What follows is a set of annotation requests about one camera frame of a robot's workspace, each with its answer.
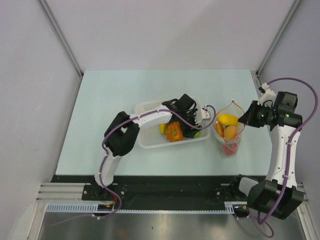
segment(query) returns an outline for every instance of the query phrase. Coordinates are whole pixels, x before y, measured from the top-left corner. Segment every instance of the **banana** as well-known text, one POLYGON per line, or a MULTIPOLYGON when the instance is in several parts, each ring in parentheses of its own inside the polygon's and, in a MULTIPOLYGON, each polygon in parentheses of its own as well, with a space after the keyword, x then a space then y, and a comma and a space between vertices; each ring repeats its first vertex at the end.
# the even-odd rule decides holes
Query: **banana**
POLYGON ((163 135, 163 134, 166 134, 166 128, 167 128, 167 124, 166 123, 161 123, 159 125, 159 129, 160 129, 160 133, 163 135))
POLYGON ((224 137, 224 127, 222 126, 221 123, 217 122, 216 125, 215 125, 215 128, 216 128, 216 131, 218 132, 218 134, 221 136, 221 137, 224 137))
POLYGON ((230 114, 221 114, 217 118, 218 123, 224 126, 238 126, 238 118, 230 114))

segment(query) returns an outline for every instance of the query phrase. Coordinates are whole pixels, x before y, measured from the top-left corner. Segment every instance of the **gray wall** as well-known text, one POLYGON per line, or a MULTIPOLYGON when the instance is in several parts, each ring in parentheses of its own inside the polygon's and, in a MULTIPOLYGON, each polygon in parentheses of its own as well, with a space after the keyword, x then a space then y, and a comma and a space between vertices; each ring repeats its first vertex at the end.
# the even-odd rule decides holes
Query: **gray wall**
MULTIPOLYGON (((305 0, 284 38, 262 73, 262 81, 279 77, 300 78, 320 95, 320 1, 305 0)), ((311 91, 295 82, 277 82, 272 89, 298 94, 296 112, 306 119, 314 106, 311 91)), ((320 109, 301 131, 297 145, 295 172, 303 182, 316 221, 320 223, 320 109)))
POLYGON ((86 70, 256 70, 294 0, 47 2, 86 70))
POLYGON ((0 8, 0 239, 50 178, 80 80, 35 0, 0 8))

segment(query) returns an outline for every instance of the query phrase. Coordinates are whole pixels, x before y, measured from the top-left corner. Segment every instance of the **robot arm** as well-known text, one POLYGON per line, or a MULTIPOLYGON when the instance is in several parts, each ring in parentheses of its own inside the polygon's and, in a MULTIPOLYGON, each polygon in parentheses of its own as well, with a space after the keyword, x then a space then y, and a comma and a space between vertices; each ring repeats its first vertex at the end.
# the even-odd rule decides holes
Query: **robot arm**
MULTIPOLYGON (((265 83, 260 91, 263 95, 259 101, 252 101, 248 111, 238 121, 256 128, 264 125, 269 127, 272 142, 269 171, 262 182, 242 175, 237 177, 237 181, 238 189, 247 196, 247 206, 268 213, 284 183, 289 137, 302 124, 302 116, 294 113, 298 103, 296 94, 279 92, 276 96, 265 83)), ((299 136, 300 132, 295 134, 292 143, 289 143, 291 149, 288 180, 281 202, 272 214, 279 219, 289 216, 304 199, 304 194, 297 191, 295 178, 296 146, 299 136)))
POLYGON ((102 170, 94 176, 97 184, 103 187, 103 184, 108 186, 113 182, 115 171, 122 156, 128 154, 132 150, 138 133, 142 129, 148 129, 160 124, 166 124, 170 121, 178 121, 180 123, 183 136, 193 138, 195 134, 199 132, 199 129, 194 129, 188 126, 175 115, 173 115, 172 112, 177 113, 192 126, 198 126, 198 128, 201 128, 199 124, 203 120, 209 120, 211 116, 206 108, 197 109, 196 107, 196 102, 187 94, 184 94, 179 100, 173 99, 163 102, 154 113, 144 112, 139 115, 128 115, 124 111, 119 112, 109 128, 106 130, 104 134, 105 137, 118 125, 129 119, 133 120, 129 121, 122 128, 117 129, 104 143, 108 155, 105 159, 102 170))
MULTIPOLYGON (((302 124, 302 116, 295 114, 298 103, 296 94, 289 92, 279 92, 276 94, 269 89, 269 86, 263 84, 260 91, 263 96, 259 101, 252 101, 248 111, 239 118, 239 122, 252 127, 269 126, 271 131, 272 153, 268 174, 266 179, 257 182, 249 177, 239 175, 236 178, 238 190, 247 196, 247 206, 251 209, 258 210, 262 213, 268 213, 282 189, 285 168, 288 138, 292 132, 302 124)), ((181 130, 185 137, 192 138, 199 129, 192 128, 177 118, 172 112, 177 113, 186 122, 192 126, 196 126, 196 115, 201 116, 201 120, 209 119, 210 115, 206 109, 196 109, 195 101, 188 95, 184 94, 179 100, 173 99, 163 102, 156 112, 142 113, 140 115, 128 115, 120 112, 115 117, 104 136, 108 135, 116 127, 128 121, 123 128, 115 130, 103 143, 104 148, 108 152, 108 157, 104 159, 102 169, 95 175, 95 182, 103 187, 113 182, 115 171, 122 156, 129 153, 136 142, 140 129, 150 128, 162 123, 170 121, 180 121, 181 130)), ((296 145, 300 133, 298 132, 292 140, 290 150, 290 169, 288 181, 284 195, 272 216, 279 219, 285 219, 289 216, 303 201, 304 194, 297 191, 297 183, 295 179, 295 155, 296 145)))

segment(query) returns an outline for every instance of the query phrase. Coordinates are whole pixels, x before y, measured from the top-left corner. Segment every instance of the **plastic container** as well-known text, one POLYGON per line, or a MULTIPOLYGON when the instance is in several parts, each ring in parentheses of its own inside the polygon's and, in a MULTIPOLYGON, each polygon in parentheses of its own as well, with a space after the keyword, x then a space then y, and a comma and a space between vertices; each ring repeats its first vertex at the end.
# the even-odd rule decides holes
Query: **plastic container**
POLYGON ((217 127, 216 127, 216 124, 218 122, 217 118, 222 114, 230 114, 240 118, 244 113, 245 111, 238 104, 236 104, 234 100, 232 100, 229 106, 220 110, 215 116, 215 119, 213 122, 214 135, 219 142, 222 153, 226 156, 232 156, 237 154, 239 145, 241 142, 241 135, 243 130, 245 129, 245 125, 239 122, 236 128, 236 135, 231 139, 226 139, 222 137, 217 131, 217 127))
MULTIPOLYGON (((192 96, 192 99, 195 100, 197 108, 202 108, 198 98, 192 96)), ((152 102, 145 102, 135 106, 134 112, 135 114, 141 114, 147 111, 151 111, 156 109, 161 105, 165 100, 162 101, 152 101, 152 102)), ((200 111, 198 110, 196 113, 196 118, 199 120, 200 111)), ((202 122, 201 126, 207 125, 209 122, 202 122)), ((185 138, 181 141, 170 142, 166 135, 162 135, 159 130, 159 126, 153 126, 148 129, 140 130, 138 135, 138 144, 144 149, 151 149, 151 148, 159 148, 159 147, 166 147, 171 145, 178 145, 178 144, 186 144, 192 143, 197 141, 206 140, 210 136, 210 129, 209 127, 200 131, 200 136, 198 138, 185 138)))

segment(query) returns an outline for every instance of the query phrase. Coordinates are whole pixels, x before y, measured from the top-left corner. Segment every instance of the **table surface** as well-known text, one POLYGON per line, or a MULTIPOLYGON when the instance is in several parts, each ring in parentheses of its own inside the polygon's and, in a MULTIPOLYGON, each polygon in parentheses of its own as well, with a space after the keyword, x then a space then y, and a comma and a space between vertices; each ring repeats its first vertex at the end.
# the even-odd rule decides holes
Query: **table surface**
MULTIPOLYGON (((104 156, 104 133, 118 112, 133 114, 135 105, 180 98, 184 93, 217 111, 232 98, 245 111, 257 92, 249 70, 86 71, 81 83, 56 175, 94 175, 104 156)), ((152 149, 138 143, 124 156, 116 175, 219 176, 266 175, 271 140, 266 127, 246 127, 238 153, 221 154, 213 127, 209 139, 152 149)))

